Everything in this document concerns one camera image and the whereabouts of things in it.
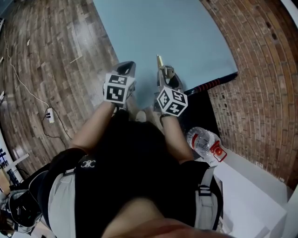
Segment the logo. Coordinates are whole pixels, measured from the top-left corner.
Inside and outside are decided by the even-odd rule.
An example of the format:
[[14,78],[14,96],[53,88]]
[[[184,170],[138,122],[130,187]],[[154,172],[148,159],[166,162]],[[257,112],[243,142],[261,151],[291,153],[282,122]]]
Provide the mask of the logo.
[[83,162],[83,165],[81,165],[81,168],[94,168],[94,165],[92,163],[95,163],[95,160],[87,160]]

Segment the strap buckle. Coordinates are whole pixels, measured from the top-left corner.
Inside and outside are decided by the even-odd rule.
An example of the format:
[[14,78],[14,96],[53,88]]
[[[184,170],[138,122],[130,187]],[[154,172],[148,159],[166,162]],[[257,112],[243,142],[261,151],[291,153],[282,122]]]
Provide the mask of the strap buckle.
[[199,196],[203,197],[203,196],[209,196],[211,197],[211,191],[210,191],[210,187],[206,186],[206,185],[199,185],[198,186],[198,191],[199,191]]

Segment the white shelf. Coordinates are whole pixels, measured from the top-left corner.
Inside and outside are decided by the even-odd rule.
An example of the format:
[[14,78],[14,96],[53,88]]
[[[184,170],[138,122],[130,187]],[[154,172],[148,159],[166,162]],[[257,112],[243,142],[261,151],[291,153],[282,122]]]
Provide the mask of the white shelf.
[[296,26],[298,27],[298,9],[297,9],[297,7],[291,0],[281,0],[281,1],[282,1],[283,5],[285,6],[285,8],[288,10],[288,12],[291,15]]

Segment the power strip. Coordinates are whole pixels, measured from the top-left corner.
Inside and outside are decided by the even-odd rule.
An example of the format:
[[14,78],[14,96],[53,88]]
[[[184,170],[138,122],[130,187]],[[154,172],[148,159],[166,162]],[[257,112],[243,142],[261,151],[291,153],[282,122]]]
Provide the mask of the power strip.
[[55,122],[53,109],[51,107],[47,109],[46,118],[48,119],[49,123],[54,123]]

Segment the white cable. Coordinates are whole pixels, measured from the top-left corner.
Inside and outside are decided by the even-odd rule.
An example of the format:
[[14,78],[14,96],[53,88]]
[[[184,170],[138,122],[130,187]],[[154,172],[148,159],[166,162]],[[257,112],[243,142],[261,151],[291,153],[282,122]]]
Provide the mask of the white cable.
[[20,82],[20,83],[27,89],[27,91],[28,91],[33,97],[35,97],[37,100],[39,100],[40,102],[42,102],[42,103],[46,104],[48,107],[50,107],[50,105],[49,105],[48,103],[46,103],[46,102],[40,100],[40,99],[37,98],[34,94],[32,94],[32,93],[30,92],[30,90],[26,87],[26,85],[23,84],[23,82],[20,80],[20,78],[19,78],[19,76],[18,76],[18,73],[17,73],[17,71],[15,70],[15,67],[14,67],[14,66],[12,65],[12,63],[11,63],[11,57],[9,56],[9,53],[8,53],[8,47],[7,47],[6,37],[5,37],[5,24],[4,24],[4,23],[3,23],[3,26],[4,26],[4,42],[5,42],[5,48],[7,49],[7,56],[9,57],[9,63],[10,63],[10,65],[14,68],[14,72],[15,72],[15,75],[17,76],[18,81],[19,81],[19,82]]

